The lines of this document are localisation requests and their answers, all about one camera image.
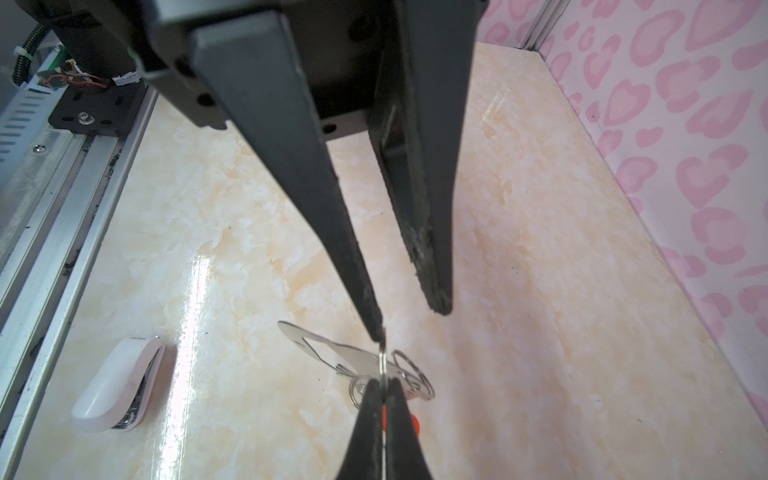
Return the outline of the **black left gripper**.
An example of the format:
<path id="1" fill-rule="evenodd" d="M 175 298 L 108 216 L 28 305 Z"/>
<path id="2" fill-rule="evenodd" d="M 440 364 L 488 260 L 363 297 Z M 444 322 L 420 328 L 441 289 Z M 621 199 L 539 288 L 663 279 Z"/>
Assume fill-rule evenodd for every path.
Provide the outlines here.
<path id="1" fill-rule="evenodd" d="M 383 316 L 319 117 L 336 124 L 339 138 L 365 129 L 372 108 L 369 138 L 406 250 L 428 306 L 450 314 L 454 187 L 487 7 L 131 1 L 128 12 L 150 83 L 198 127 L 233 121 L 313 229 L 370 338 L 381 343 Z"/>

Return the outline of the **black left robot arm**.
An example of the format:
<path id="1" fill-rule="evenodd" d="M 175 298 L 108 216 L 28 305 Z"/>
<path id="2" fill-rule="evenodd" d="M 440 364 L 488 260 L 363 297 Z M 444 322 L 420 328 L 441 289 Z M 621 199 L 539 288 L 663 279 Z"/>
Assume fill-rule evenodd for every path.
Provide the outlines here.
<path id="1" fill-rule="evenodd" d="M 370 338 L 383 317 L 327 148 L 366 132 L 428 306 L 453 308 L 452 206 L 483 1 L 24 1 L 87 74 L 137 72 L 233 124 L 317 235 Z"/>

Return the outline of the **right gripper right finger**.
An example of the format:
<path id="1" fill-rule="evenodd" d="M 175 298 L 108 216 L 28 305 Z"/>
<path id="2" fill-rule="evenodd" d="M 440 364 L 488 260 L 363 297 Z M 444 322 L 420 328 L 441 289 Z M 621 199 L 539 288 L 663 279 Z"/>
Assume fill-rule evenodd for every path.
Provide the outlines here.
<path id="1" fill-rule="evenodd" d="M 403 387 L 388 381 L 384 405 L 384 472 L 389 480 L 432 480 Z"/>

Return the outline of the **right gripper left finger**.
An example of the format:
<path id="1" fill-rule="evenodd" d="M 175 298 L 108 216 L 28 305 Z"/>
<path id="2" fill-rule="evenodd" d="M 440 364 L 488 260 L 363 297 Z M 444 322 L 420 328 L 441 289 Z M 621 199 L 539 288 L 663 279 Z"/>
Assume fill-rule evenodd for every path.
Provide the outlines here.
<path id="1" fill-rule="evenodd" d="M 382 394 L 370 380 L 362 398 L 337 480 L 381 480 L 383 458 Z"/>

